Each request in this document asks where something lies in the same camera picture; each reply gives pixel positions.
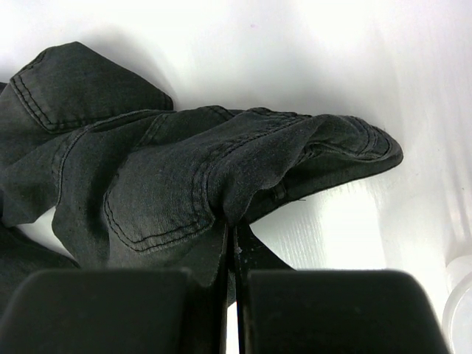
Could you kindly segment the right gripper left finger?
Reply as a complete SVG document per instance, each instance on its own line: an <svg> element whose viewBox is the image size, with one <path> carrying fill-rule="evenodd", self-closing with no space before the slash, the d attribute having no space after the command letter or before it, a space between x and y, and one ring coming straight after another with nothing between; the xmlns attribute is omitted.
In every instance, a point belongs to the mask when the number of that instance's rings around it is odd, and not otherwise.
<svg viewBox="0 0 472 354"><path fill-rule="evenodd" d="M229 230L217 223L174 266L50 269L1 318L3 353L224 353Z"/></svg>

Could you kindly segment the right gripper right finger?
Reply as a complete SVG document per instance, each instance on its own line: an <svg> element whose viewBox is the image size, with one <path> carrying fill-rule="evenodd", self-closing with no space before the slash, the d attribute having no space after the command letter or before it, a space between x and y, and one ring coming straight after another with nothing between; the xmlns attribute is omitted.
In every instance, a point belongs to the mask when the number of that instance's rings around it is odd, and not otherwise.
<svg viewBox="0 0 472 354"><path fill-rule="evenodd" d="M297 271L232 230L242 353L447 353L420 284L391 270Z"/></svg>

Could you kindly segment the black trousers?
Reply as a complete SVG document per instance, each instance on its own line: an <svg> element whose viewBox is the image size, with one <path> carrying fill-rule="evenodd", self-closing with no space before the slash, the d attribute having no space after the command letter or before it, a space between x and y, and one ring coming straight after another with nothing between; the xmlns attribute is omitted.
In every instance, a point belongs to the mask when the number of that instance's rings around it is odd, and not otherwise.
<svg viewBox="0 0 472 354"><path fill-rule="evenodd" d="M1 85L1 304L48 268L183 266L214 278L208 235L399 165L352 116L218 105L175 111L73 42Z"/></svg>

